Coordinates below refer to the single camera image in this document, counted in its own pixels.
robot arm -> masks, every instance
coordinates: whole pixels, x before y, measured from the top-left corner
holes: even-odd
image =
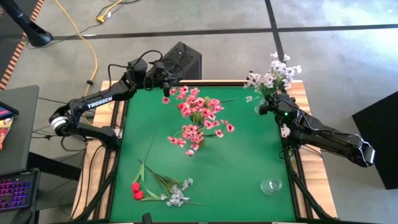
[[[269,99],[267,105],[260,107],[260,114],[272,111],[279,124],[290,129],[287,136],[289,144],[299,148],[302,144],[320,147],[331,153],[343,156],[351,162],[369,167],[374,164],[374,149],[357,134],[342,133],[322,124],[318,119],[302,111],[295,98],[281,93]]]
[[[97,138],[106,149],[118,150],[119,139],[112,127],[97,128],[79,123],[82,114],[111,101],[129,100],[139,89],[149,91],[159,87],[163,88],[165,96],[169,96],[170,87],[182,79],[167,72],[162,62],[155,62],[152,69],[146,72],[147,63],[139,58],[129,62],[126,68],[127,71],[120,81],[114,83],[108,90],[72,99],[67,105],[59,107],[49,119],[55,134],[64,137],[78,134]]]

keyboard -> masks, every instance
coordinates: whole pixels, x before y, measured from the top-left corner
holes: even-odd
[[[36,185],[35,172],[0,177],[0,212],[30,207]]]

pink flower bouquet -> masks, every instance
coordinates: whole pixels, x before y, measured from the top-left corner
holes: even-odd
[[[192,156],[200,146],[204,145],[205,138],[222,138],[224,136],[224,129],[227,132],[233,132],[235,127],[227,121],[220,120],[221,123],[216,120],[216,114],[223,110],[220,100],[211,99],[209,97],[200,98],[198,97],[200,90],[198,88],[188,89],[187,86],[181,87],[177,90],[175,88],[170,90],[170,95],[176,95],[177,100],[182,100],[181,103],[174,105],[181,112],[184,118],[189,118],[192,124],[183,125],[181,138],[169,136],[168,139],[171,144],[184,148],[187,141],[191,141],[191,145],[186,155]],[[163,103],[170,103],[170,99],[163,97]],[[207,130],[215,128],[213,133],[205,134]]]

table leg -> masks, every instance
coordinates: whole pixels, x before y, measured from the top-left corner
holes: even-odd
[[[38,168],[41,172],[77,181],[79,181],[81,172],[80,168],[49,159],[33,152],[29,153],[27,168]]]

black stand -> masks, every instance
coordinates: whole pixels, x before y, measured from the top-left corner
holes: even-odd
[[[24,30],[32,46],[41,47],[52,40],[52,35],[31,21],[13,0],[0,0],[0,6]]]
[[[80,168],[49,159],[33,152],[29,153],[27,168],[38,168],[41,172],[76,181],[79,181],[81,172]]]

